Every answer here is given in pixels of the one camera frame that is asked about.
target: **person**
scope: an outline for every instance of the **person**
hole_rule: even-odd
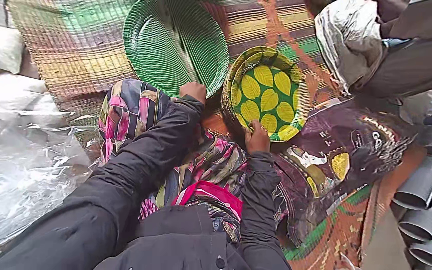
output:
[[[273,168],[267,131],[246,129],[249,173],[240,242],[213,230],[207,206],[167,206],[137,225],[127,242],[130,209],[182,162],[206,103],[206,87],[187,83],[156,125],[94,170],[62,205],[17,236],[0,257],[0,269],[271,270],[290,269],[276,238],[272,192],[281,179]]]

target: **leaf print fabric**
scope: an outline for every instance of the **leaf print fabric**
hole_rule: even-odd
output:
[[[168,107],[174,100],[142,81],[126,79],[114,84],[104,99],[99,117],[100,165],[107,163],[135,137],[156,125],[168,113]],[[258,105],[250,100],[246,102],[246,117],[259,119]],[[185,163],[171,170],[160,190],[142,202],[141,220],[159,208],[171,205],[184,190],[200,182],[217,185],[224,190],[226,197],[238,200],[247,175],[244,151],[236,143],[215,137],[205,130],[196,134],[195,141],[198,143],[184,159]],[[207,198],[200,198],[195,203],[211,205]],[[224,206],[211,206],[209,214],[212,219],[223,219],[223,231],[229,236],[239,235],[239,221],[234,221],[231,212],[228,213]]]
[[[287,141],[303,128],[309,114],[309,93],[301,77],[301,69],[278,51],[251,48],[228,74],[223,112],[243,127],[257,119],[272,142]]]

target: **green woven basket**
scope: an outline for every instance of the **green woven basket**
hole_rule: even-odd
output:
[[[306,123],[310,96],[302,71],[277,50],[259,46],[243,52],[224,83],[221,105],[236,129],[259,120],[272,142],[293,138]]]
[[[213,96],[227,75],[230,55],[218,23],[195,0],[139,0],[124,23],[124,47],[136,75],[178,97],[188,82]]]

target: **striped woven mat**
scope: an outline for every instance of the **striped woven mat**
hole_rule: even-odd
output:
[[[41,78],[70,126],[95,125],[105,92],[136,78],[123,46],[123,24],[135,0],[8,0],[14,24]],[[202,3],[219,23],[231,60],[251,47],[277,48],[299,62],[314,103],[337,96],[316,43],[304,0],[220,0]],[[209,101],[203,124],[226,134],[219,96]],[[96,133],[82,139],[82,143]]]

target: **woven plate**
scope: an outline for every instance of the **woven plate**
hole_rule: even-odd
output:
[[[207,97],[221,87],[229,67],[224,34],[194,0],[140,0],[124,23],[124,47],[136,75],[178,97],[180,86],[198,82]]]
[[[241,129],[258,119],[272,142],[288,141],[302,130],[310,97],[302,71],[273,48],[242,53],[231,67],[221,103],[229,123]]]

